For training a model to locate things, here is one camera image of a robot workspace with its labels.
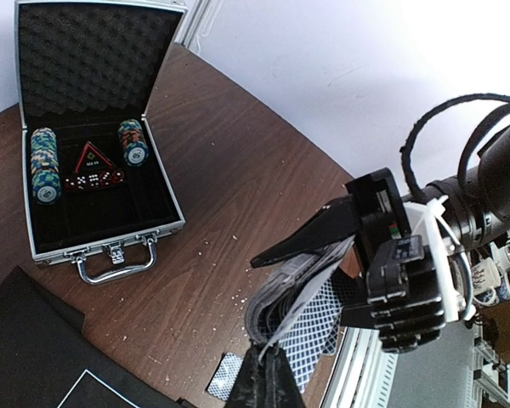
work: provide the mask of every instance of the metal latch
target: metal latch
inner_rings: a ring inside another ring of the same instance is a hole
[[[108,246],[108,255],[114,265],[122,264],[125,262],[125,252],[122,250],[122,243],[116,242]]]

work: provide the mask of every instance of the black foam lining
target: black foam lining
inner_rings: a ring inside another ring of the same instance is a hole
[[[65,192],[62,184],[60,199],[51,206],[44,206],[31,197],[29,181],[32,234],[38,253],[99,241],[179,220],[151,143],[148,143],[150,158],[143,166],[129,167],[123,160],[117,136],[121,122],[122,118],[99,125],[53,129],[58,141],[61,178],[74,172],[83,146],[90,141],[126,172],[127,182],[107,190],[89,192]],[[29,128],[27,133],[27,159],[31,154],[29,140],[34,130]],[[149,140],[145,129],[144,136]],[[27,161],[25,171],[30,180],[29,163],[30,160]]]
[[[51,206],[31,197],[36,252],[155,228],[179,220],[151,143],[142,167],[122,159],[119,124],[140,119],[182,13],[111,3],[19,5],[20,84],[26,134],[50,127],[57,135],[60,176],[72,173],[91,141],[127,176],[108,190],[66,193]],[[145,138],[149,135],[144,129]]]
[[[182,14],[98,3],[21,4],[27,122],[44,115],[143,111]]]

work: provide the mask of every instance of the aluminum case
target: aluminum case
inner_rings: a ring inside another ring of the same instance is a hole
[[[27,138],[28,138],[28,126],[26,122],[26,114],[25,107],[23,105],[23,93],[21,88],[21,75],[20,75],[20,45],[19,45],[19,12],[20,6],[25,4],[43,4],[43,3],[84,3],[84,4],[111,4],[111,5],[122,5],[122,6],[134,6],[134,7],[142,7],[142,8],[152,8],[152,9],[160,9],[160,10],[170,10],[173,12],[179,12],[182,14],[181,20],[177,25],[175,32],[173,33],[173,39],[170,42],[170,45],[167,47],[167,51],[165,53],[164,59],[162,60],[161,66],[166,63],[167,56],[170,48],[174,42],[174,39],[178,33],[179,27],[181,26],[181,22],[184,20],[185,14],[187,12],[187,8],[184,3],[179,0],[162,0],[162,1],[151,1],[151,0],[131,0],[131,1],[122,1],[122,0],[99,0],[91,1],[84,0],[82,2],[64,2],[64,1],[33,1],[33,0],[17,0],[15,2],[15,52],[16,52],[16,63],[17,63],[17,77],[18,77],[18,89],[20,96],[20,114],[22,121],[22,163],[23,163],[23,185],[24,185],[24,195],[25,195],[25,215],[26,215],[26,224],[28,229],[28,235],[31,246],[31,255],[34,261],[41,266],[47,266],[52,264],[59,264],[63,262],[72,262],[77,266],[78,272],[82,279],[86,281],[88,284],[98,285],[101,283],[106,283],[109,281],[113,281],[115,279],[119,279],[128,275],[133,275],[138,272],[145,271],[152,267],[156,262],[156,242],[159,238],[162,238],[167,235],[174,234],[180,231],[184,224],[185,219],[184,215],[181,212],[178,201],[176,199],[175,194],[173,193],[173,188],[170,184],[170,180],[167,176],[165,167],[162,163],[162,159],[160,154],[158,153],[158,148],[156,146],[155,140],[153,138],[153,134],[151,132],[150,123],[146,116],[146,112],[148,110],[149,104],[145,106],[144,112],[141,115],[141,123],[146,131],[146,138],[148,142],[152,145],[154,152],[156,153],[156,159],[158,161],[159,168],[162,172],[162,177],[166,181],[166,185],[168,187],[170,196],[172,197],[173,205],[175,206],[175,210],[178,214],[178,220],[171,224],[163,224],[157,225],[154,228],[142,229],[132,233],[128,233],[125,235],[113,236],[111,238],[106,238],[99,241],[90,241],[87,243],[83,243],[81,245],[70,246],[67,248],[61,248],[59,250],[54,250],[51,252],[38,252],[37,247],[34,241],[33,235],[33,225],[31,221],[31,206],[29,205],[29,201],[31,199],[31,187],[30,181],[27,179]],[[101,253],[107,253],[107,255],[111,258],[113,264],[122,264],[124,262],[123,251],[124,247],[128,247],[135,244],[142,244],[148,247],[150,252],[150,259],[147,263],[141,265],[131,265],[122,267],[120,269],[112,269],[106,272],[99,272],[98,275],[88,275],[86,271],[86,262],[87,257],[92,255],[97,255]]]

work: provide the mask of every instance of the open case lid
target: open case lid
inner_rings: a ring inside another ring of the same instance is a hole
[[[23,127],[140,117],[185,11],[177,0],[17,0]]]

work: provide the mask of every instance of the red triangle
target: red triangle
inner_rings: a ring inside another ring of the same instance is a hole
[[[94,144],[87,142],[77,161],[75,174],[115,167],[116,165],[104,153],[98,150]]]

